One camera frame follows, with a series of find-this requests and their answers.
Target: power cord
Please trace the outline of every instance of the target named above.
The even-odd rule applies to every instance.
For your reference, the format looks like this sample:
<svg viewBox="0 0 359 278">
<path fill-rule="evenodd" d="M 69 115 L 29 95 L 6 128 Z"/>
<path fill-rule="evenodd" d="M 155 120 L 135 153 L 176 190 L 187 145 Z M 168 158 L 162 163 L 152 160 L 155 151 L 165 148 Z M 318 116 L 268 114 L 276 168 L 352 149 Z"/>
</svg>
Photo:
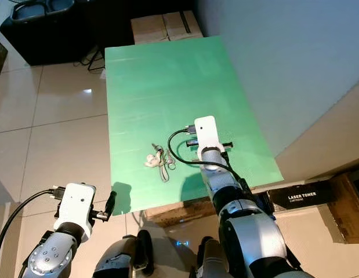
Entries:
<svg viewBox="0 0 359 278">
<path fill-rule="evenodd" d="M 173 152 L 172 146 L 171 146 L 171 141 L 173 139 L 174 136 L 178 135 L 179 133 L 194 133 L 193 131 L 193 127 L 190 126 L 189 128 L 186 129 L 181 129 L 181 130 L 177 130 L 176 132 L 174 132 L 172 135 L 169 136 L 168 139 L 168 149 L 170 151 L 170 153 L 180 162 L 184 163 L 184 164 L 189 164 L 189 165 L 213 165 L 213 166 L 218 166 L 220 168 L 223 168 L 227 171 L 229 171 L 233 177 L 236 179 L 236 181 L 240 184 L 241 189 L 244 191 L 244 194 L 247 195 L 247 197 L 249 197 L 249 199 L 254 200 L 254 196 L 253 193 L 250 190 L 250 187 L 248 186 L 248 184 L 246 183 L 244 178 L 241 178 L 231 167 L 230 165 L 230 161 L 228 158 L 228 155 L 222 154 L 222 157 L 225 159 L 225 161 L 227 162 L 228 166 L 220 164 L 220 163 L 216 163 L 216 162 L 207 162 L 207 161 L 188 161 L 188 160 L 184 160 L 182 158 L 180 158 L 179 156 L 177 156 L 177 154 L 175 154 Z"/>
<path fill-rule="evenodd" d="M 27 200 L 25 200 L 22 204 L 20 204 L 18 206 L 18 208 L 8 218 L 6 224 L 4 225 L 3 230 L 1 231 L 1 234 L 0 234 L 0 249 L 1 249 L 1 245 L 2 245 L 2 243 L 4 241 L 5 234 L 8 231 L 8 228 L 9 228 L 10 224 L 12 223 L 14 218 L 17 216 L 17 214 L 21 211 L 21 209 L 23 209 L 25 205 L 27 205 L 30 201 L 34 200 L 35 198 L 37 198 L 37 197 L 39 197 L 41 195 L 44 195 L 44 194 L 54 194 L 55 191 L 56 191 L 56 189 L 47 189 L 47 190 L 40 191 L 40 192 L 38 192 L 36 194 L 33 194 L 31 197 L 29 197 Z"/>
</svg>

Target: black cable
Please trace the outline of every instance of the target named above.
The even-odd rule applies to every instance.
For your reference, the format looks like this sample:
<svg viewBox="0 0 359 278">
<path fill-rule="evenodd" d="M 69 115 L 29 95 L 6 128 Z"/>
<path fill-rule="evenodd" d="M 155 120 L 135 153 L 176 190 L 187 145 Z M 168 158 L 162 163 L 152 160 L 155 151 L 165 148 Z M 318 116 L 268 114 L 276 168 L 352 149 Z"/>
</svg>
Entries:
<svg viewBox="0 0 359 278">
<path fill-rule="evenodd" d="M 250 187 L 247 186 L 247 183 L 246 181 L 241 178 L 233 169 L 232 167 L 230 166 L 230 162 L 229 162 L 229 159 L 225 159 L 228 166 L 226 165 L 223 165 L 223 164 L 220 164 L 220 163 L 216 163 L 216 162 L 207 162 L 207 161 L 188 161 L 188 160 L 184 160 L 182 158 L 180 158 L 179 156 L 177 156 L 177 154 L 175 154 L 172 150 L 172 147 L 171 147 L 171 141 L 173 139 L 173 137 L 179 133 L 186 133 L 188 132 L 187 129 L 181 129 L 181 130 L 178 130 L 176 132 L 174 132 L 172 135 L 169 136 L 169 139 L 168 139 L 168 149 L 170 151 L 170 153 L 177 159 L 179 160 L 180 162 L 182 163 L 185 163 L 185 164 L 190 164 L 190 165 L 213 165 L 213 166 L 218 166 L 220 168 L 223 168 L 227 171 L 229 171 L 233 176 L 234 178 L 236 179 L 236 181 L 239 182 L 242 190 L 248 195 L 249 198 L 251 198 L 251 200 L 253 199 L 253 194 L 250 190 Z"/>
<path fill-rule="evenodd" d="M 35 198 L 44 195 L 44 194 L 53 194 L 54 189 L 47 189 L 47 190 L 43 190 L 40 191 L 36 194 L 33 194 L 31 197 L 29 197 L 27 200 L 25 200 L 22 204 L 20 204 L 18 206 L 18 208 L 12 213 L 12 215 L 8 218 L 7 222 L 5 223 L 5 226 L 3 228 L 3 230 L 1 231 L 0 234 L 0 249 L 1 249 L 1 245 L 4 241 L 4 237 L 5 237 L 5 233 L 7 232 L 9 225 L 12 223 L 13 219 L 16 217 L 16 215 L 21 211 L 21 209 L 23 209 L 23 207 L 25 205 L 27 205 L 30 201 L 34 200 Z"/>
<path fill-rule="evenodd" d="M 21 271 L 19 272 L 18 278 L 22 278 L 24 275 L 24 271 L 26 270 L 27 266 L 22 265 Z"/>
</svg>

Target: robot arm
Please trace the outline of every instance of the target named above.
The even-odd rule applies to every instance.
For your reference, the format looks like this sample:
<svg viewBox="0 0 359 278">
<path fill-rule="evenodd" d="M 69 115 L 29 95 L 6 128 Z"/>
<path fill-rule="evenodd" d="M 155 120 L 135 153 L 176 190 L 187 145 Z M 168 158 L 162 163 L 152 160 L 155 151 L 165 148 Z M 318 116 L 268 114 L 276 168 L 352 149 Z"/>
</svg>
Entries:
<svg viewBox="0 0 359 278">
<path fill-rule="evenodd" d="M 299 265 L 293 267 L 289 263 L 289 252 L 278 226 L 256 205 L 246 181 L 230 167 L 224 145 L 219 142 L 215 118 L 196 119 L 188 132 L 196 134 L 197 140 L 190 140 L 187 145 L 198 145 L 199 160 L 210 163 L 200 165 L 201 174 L 218 215 L 219 239 L 229 274 L 250 278 L 312 277 Z M 204 257 L 200 277 L 213 277 L 211 265 L 209 258 Z"/>
<path fill-rule="evenodd" d="M 69 277 L 77 248 L 92 234 L 93 218 L 108 221 L 115 205 L 116 193 L 111 192 L 106 211 L 94 211 L 96 188 L 92 185 L 71 183 L 56 190 L 61 203 L 55 215 L 55 232 L 30 254 L 25 278 Z"/>
</svg>

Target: black connector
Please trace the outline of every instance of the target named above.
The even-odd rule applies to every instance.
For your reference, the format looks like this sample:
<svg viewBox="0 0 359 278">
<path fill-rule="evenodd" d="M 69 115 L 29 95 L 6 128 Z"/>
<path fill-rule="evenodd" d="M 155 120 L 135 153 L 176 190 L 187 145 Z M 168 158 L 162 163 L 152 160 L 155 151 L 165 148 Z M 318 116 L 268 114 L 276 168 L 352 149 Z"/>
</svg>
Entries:
<svg viewBox="0 0 359 278">
<path fill-rule="evenodd" d="M 196 134 L 196 127 L 195 127 L 195 125 L 187 126 L 187 133 L 188 133 L 188 134 Z"/>
<path fill-rule="evenodd" d="M 51 197 L 53 197 L 56 200 L 62 200 L 65 190 L 66 190 L 65 187 L 57 187 L 53 189 L 53 194 Z"/>
</svg>

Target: green board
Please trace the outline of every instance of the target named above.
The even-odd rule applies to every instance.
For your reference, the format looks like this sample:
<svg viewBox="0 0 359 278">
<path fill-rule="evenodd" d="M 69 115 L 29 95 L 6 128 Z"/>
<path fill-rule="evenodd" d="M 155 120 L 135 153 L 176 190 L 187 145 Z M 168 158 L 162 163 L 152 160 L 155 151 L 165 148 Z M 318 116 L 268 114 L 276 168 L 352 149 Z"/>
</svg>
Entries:
<svg viewBox="0 0 359 278">
<path fill-rule="evenodd" d="M 203 116 L 233 142 L 231 165 L 250 187 L 282 180 L 219 37 L 107 48 L 106 76 L 115 215 L 207 195 L 198 167 L 176 162 L 163 183 L 144 166 L 151 143 L 166 149 L 174 131 Z M 172 141 L 187 160 L 197 158 L 190 138 Z"/>
</svg>

